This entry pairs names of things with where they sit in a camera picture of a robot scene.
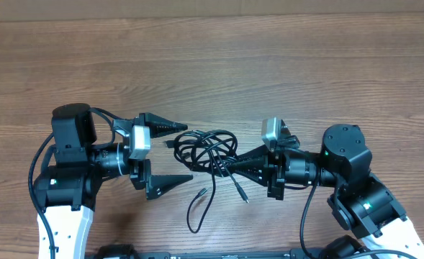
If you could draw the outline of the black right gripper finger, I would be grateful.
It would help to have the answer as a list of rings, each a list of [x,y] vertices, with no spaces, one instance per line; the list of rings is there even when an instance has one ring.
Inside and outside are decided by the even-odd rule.
[[[256,147],[246,153],[237,156],[237,161],[249,160],[265,156],[269,153],[269,149],[266,145]]]
[[[261,186],[267,186],[267,164],[265,158],[251,158],[236,161],[227,168],[231,173],[237,173]]]

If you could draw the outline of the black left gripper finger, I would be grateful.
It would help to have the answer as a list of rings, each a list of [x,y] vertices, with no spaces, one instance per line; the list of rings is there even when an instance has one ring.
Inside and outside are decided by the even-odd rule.
[[[152,113],[140,113],[139,125],[149,129],[151,138],[164,137],[166,135],[188,130],[186,124],[173,122]]]
[[[171,189],[192,179],[191,175],[151,175],[145,186],[146,199],[158,199]]]

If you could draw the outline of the black USB cable blue plug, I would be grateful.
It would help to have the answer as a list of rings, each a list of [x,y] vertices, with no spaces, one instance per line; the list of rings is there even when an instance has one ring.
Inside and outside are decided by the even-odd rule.
[[[173,150],[173,148],[171,147],[173,143],[173,140],[168,140],[166,141],[166,147],[171,148]],[[191,211],[193,210],[193,206],[195,204],[198,204],[200,202],[202,202],[203,200],[203,196],[207,193],[207,189],[203,188],[201,191],[199,191],[199,193],[192,199],[192,201],[190,202],[188,209],[187,209],[187,213],[186,213],[186,224],[187,227],[189,229],[189,231],[193,234],[196,234],[200,231],[204,218],[207,215],[207,212],[209,211],[209,208],[211,207],[211,204],[213,202],[213,199],[215,197],[215,192],[216,192],[216,188],[217,188],[217,178],[219,176],[216,176],[214,174],[210,174],[211,178],[212,178],[212,190],[211,190],[211,194],[209,195],[209,201],[201,215],[201,218],[199,220],[199,224],[197,225],[197,228],[193,228],[191,225],[191,220],[190,220],[190,216],[191,216]]]

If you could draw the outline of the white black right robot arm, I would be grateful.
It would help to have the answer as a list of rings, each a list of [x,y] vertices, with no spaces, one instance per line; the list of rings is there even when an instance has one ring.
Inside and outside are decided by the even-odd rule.
[[[334,124],[318,153],[300,150],[283,121],[264,122],[264,144],[236,158],[229,169],[282,200],[286,188],[331,187],[327,202],[337,223],[351,235],[332,241],[308,258],[424,258],[424,244],[407,212],[371,172],[372,153],[357,125]]]

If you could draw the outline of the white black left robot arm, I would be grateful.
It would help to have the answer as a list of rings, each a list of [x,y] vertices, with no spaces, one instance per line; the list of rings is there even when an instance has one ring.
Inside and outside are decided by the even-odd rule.
[[[53,110],[52,133],[36,152],[40,174],[28,178],[37,211],[39,258],[84,258],[103,182],[128,176],[148,200],[192,179],[157,176],[147,158],[153,138],[187,130],[187,125],[151,113],[125,119],[75,103]]]

